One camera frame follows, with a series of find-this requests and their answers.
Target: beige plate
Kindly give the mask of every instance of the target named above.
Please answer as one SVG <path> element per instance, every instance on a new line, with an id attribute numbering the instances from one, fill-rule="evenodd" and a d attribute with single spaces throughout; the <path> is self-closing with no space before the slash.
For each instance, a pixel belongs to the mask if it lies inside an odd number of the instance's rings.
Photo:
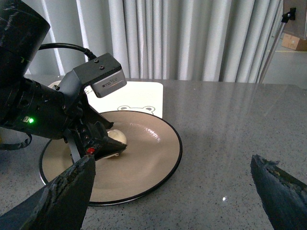
<path id="1" fill-rule="evenodd" d="M 112 129 L 127 137 L 127 148 L 118 157 L 96 161 L 91 206 L 125 203 L 158 188 L 176 170 L 182 155 L 178 133 L 156 116 L 115 111 L 102 115 L 114 122 Z M 52 140 L 40 158 L 40 174 L 48 183 L 72 165 L 68 144 Z"/>

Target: gray countertop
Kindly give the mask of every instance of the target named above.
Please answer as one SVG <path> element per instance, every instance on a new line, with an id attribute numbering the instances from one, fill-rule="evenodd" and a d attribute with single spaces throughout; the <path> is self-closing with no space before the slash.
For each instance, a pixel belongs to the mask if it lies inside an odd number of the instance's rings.
<path id="1" fill-rule="evenodd" d="M 49 84 L 59 78 L 37 79 Z M 307 91 L 293 85 L 155 80 L 163 118 L 183 156 L 160 188 L 130 203 L 89 207 L 84 230 L 272 229 L 250 173 L 253 154 L 307 183 Z M 0 130 L 5 140 L 26 135 Z M 48 139 L 0 153 L 0 215 L 43 186 L 38 159 Z"/>

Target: curtain fold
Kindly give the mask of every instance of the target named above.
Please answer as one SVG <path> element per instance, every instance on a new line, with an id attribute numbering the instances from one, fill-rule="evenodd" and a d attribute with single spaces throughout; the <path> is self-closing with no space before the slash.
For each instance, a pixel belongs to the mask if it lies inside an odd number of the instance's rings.
<path id="1" fill-rule="evenodd" d="M 111 53 L 134 79 L 256 82 L 279 0 L 24 0 L 44 40 Z M 64 75 L 82 53 L 39 51 L 28 73 Z"/>

